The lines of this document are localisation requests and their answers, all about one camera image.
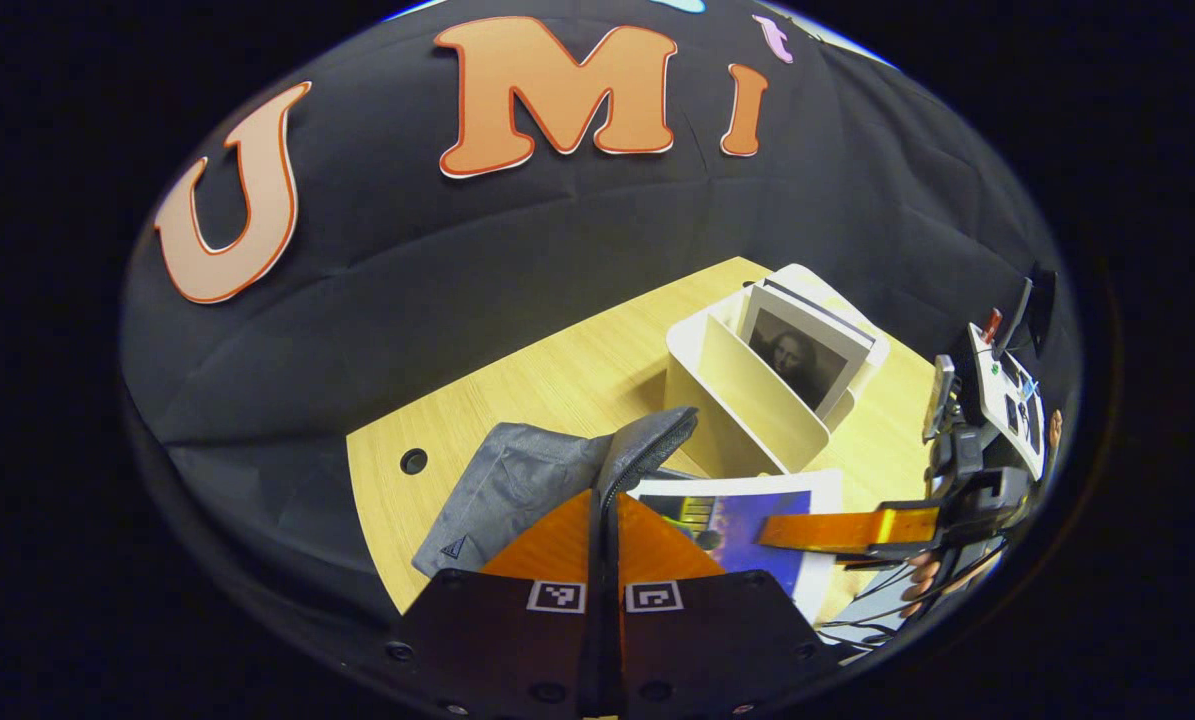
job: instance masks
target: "wooden table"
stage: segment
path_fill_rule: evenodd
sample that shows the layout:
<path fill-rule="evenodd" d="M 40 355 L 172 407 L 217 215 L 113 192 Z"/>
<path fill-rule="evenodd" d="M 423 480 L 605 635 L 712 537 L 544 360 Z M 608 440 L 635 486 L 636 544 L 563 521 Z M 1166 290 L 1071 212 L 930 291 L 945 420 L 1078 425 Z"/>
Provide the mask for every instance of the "wooden table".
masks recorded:
<path fill-rule="evenodd" d="M 474 450 L 497 423 L 598 437 L 664 408 L 670 325 L 771 270 L 742 258 L 688 275 L 611 307 L 495 361 L 347 437 L 353 493 L 370 556 L 397 610 L 428 584 L 410 565 Z M 934 367 L 890 338 L 890 353 L 829 445 L 804 469 L 842 470 L 844 512 L 925 496 L 923 414 Z M 428 466 L 402 470 L 423 448 Z M 667 468 L 706 476 L 684 453 Z M 819 621 L 834 619 L 875 573 L 838 566 Z"/>

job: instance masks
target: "mona lisa picture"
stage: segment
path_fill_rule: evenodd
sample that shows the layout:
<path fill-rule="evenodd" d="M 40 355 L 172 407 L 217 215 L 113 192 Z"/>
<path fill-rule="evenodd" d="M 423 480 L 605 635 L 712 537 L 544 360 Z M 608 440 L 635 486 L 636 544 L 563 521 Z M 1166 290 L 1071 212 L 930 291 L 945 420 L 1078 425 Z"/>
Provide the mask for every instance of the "mona lisa picture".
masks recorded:
<path fill-rule="evenodd" d="M 739 337 L 820 418 L 829 414 L 871 341 L 833 315 L 767 287 L 753 287 Z"/>

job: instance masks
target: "letter m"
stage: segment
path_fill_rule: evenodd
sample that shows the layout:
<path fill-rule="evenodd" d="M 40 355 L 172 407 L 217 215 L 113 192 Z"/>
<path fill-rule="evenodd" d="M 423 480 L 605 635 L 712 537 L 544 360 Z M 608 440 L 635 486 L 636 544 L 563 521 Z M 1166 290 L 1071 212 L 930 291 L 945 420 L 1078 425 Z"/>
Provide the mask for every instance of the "letter m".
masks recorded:
<path fill-rule="evenodd" d="M 577 63 L 537 18 L 488 18 L 446 29 L 434 41 L 459 54 L 459 142 L 441 156 L 442 173 L 466 178 L 525 164 L 534 140 L 519 133 L 514 96 L 562 154 L 580 147 L 598 105 L 609 96 L 606 124 L 593 142 L 612 154 L 664 152 L 664 84 L 676 44 L 644 27 L 612 29 Z"/>

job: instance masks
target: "gray cloth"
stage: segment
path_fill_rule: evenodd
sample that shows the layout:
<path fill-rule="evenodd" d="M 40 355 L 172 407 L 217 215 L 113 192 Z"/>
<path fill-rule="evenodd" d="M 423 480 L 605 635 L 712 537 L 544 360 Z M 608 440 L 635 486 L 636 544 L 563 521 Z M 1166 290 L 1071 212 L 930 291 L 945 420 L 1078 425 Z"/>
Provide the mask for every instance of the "gray cloth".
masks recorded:
<path fill-rule="evenodd" d="M 464 469 L 411 565 L 429 578 L 446 568 L 482 570 L 525 529 L 593 487 L 603 468 L 612 462 L 629 464 L 694 411 L 666 410 L 630 423 L 619 432 L 590 439 L 519 423 L 495 425 Z M 611 457 L 615 437 L 620 450 Z M 684 439 L 675 439 L 674 450 Z M 652 457 L 655 468 L 662 461 L 664 457 Z"/>

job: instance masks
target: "orange letter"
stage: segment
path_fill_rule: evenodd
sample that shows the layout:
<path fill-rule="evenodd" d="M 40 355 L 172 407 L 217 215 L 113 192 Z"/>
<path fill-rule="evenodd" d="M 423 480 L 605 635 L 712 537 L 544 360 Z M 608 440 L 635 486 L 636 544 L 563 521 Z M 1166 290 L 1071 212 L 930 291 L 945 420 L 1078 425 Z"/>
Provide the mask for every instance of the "orange letter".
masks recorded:
<path fill-rule="evenodd" d="M 743 64 L 730 64 L 735 78 L 735 105 L 730 111 L 730 129 L 721 136 L 721 150 L 727 155 L 756 155 L 756 117 L 761 113 L 761 94 L 770 87 L 766 78 Z"/>
<path fill-rule="evenodd" d="M 194 187 L 206 170 L 201 158 L 157 211 L 153 227 L 163 236 L 171 282 L 192 302 L 209 304 L 237 295 L 264 277 L 295 232 L 295 177 L 286 152 L 286 115 L 313 87 L 300 82 L 233 128 L 225 147 L 237 147 L 237 173 L 246 197 L 246 227 L 227 247 L 210 250 L 201 236 Z"/>
<path fill-rule="evenodd" d="M 488 18 L 437 36 L 459 53 L 459 142 L 441 156 L 442 173 L 468 178 L 525 164 L 534 141 L 516 131 L 520 97 L 543 135 L 562 154 L 580 146 L 609 96 L 606 124 L 593 142 L 602 150 L 664 152 L 664 81 L 675 42 L 643 27 L 615 27 L 583 63 L 534 18 Z"/>

